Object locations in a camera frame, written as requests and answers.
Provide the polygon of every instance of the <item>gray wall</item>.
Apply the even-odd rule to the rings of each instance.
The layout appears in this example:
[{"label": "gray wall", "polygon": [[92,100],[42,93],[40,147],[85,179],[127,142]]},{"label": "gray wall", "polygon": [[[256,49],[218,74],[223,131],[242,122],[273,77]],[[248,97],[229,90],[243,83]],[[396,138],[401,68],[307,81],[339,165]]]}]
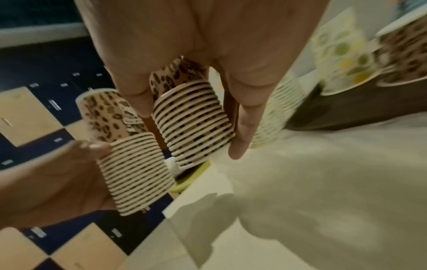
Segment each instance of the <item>gray wall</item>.
[{"label": "gray wall", "polygon": [[[395,0],[331,0],[319,25],[328,22],[340,12],[353,6],[357,12],[358,25],[370,40],[375,33],[389,24],[396,9]],[[292,70],[297,76],[307,74],[314,70],[313,57],[310,51],[310,43],[304,48],[295,61]]]}]

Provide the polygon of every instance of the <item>yellow-green object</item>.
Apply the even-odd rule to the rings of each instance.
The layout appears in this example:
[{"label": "yellow-green object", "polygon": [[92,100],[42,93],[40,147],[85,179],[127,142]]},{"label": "yellow-green object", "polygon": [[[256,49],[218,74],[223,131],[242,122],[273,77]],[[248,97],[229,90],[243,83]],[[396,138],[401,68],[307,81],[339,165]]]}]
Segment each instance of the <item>yellow-green object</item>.
[{"label": "yellow-green object", "polygon": [[207,168],[209,168],[210,162],[206,161],[203,163],[194,173],[188,175],[184,179],[177,181],[177,185],[174,186],[169,192],[181,193],[186,190]]}]

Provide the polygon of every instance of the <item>brown tray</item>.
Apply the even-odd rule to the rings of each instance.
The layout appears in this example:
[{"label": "brown tray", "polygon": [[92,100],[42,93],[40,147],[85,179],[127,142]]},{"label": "brown tray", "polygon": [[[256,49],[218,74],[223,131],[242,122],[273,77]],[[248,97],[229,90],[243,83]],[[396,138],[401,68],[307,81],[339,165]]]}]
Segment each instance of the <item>brown tray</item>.
[{"label": "brown tray", "polygon": [[427,112],[427,80],[379,87],[377,78],[349,91],[321,96],[317,85],[286,124],[295,131],[340,130]]}]

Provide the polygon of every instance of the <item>fingernail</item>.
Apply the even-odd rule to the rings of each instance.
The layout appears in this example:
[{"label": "fingernail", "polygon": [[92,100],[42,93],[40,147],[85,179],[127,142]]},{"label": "fingernail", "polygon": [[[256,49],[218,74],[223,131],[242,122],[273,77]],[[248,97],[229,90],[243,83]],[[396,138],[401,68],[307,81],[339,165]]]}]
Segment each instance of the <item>fingernail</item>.
[{"label": "fingernail", "polygon": [[97,141],[93,142],[89,145],[89,149],[93,152],[100,152],[110,148],[110,144],[108,142]]}]

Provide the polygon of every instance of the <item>hand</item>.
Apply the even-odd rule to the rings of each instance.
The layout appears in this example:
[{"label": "hand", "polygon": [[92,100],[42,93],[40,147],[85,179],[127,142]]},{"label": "hand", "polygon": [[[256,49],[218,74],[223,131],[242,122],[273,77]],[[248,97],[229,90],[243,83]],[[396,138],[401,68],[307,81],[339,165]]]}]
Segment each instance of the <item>hand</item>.
[{"label": "hand", "polygon": [[[240,104],[229,155],[239,159],[266,102],[306,45],[328,0],[76,0],[117,89],[143,116],[149,76],[185,57],[212,66]],[[235,116],[237,106],[225,106]]]},{"label": "hand", "polygon": [[72,141],[2,172],[0,228],[46,226],[97,210],[114,209],[95,161],[109,151],[107,143]]}]

